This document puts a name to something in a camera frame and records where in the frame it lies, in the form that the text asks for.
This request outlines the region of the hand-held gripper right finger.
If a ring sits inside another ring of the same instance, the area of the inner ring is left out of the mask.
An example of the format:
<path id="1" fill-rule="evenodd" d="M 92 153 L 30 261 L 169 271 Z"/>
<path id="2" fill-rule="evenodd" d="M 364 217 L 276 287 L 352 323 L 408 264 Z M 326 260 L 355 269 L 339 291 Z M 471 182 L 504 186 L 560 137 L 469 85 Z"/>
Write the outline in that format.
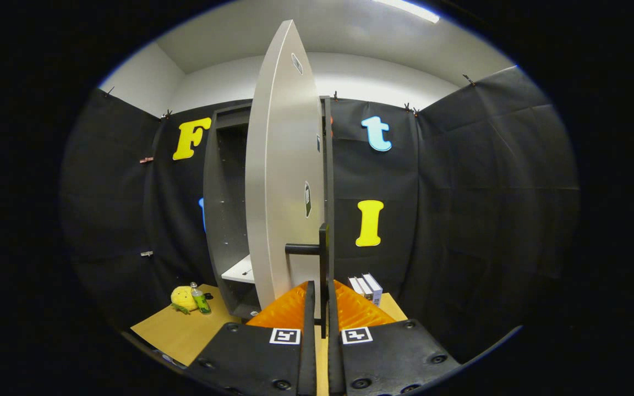
<path id="1" fill-rule="evenodd" d="M 393 321 L 337 281 L 329 280 L 327 290 L 330 394 L 413 394 L 460 370 L 418 321 Z"/>

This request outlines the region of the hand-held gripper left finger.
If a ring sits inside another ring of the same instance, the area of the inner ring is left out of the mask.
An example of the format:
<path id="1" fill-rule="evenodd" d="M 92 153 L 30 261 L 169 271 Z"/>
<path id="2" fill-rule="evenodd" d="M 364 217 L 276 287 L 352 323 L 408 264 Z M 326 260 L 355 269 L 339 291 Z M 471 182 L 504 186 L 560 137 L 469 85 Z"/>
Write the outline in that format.
<path id="1" fill-rule="evenodd" d="M 313 281 L 303 295 L 302 329 L 227 322 L 185 375 L 220 395 L 316 395 Z"/>

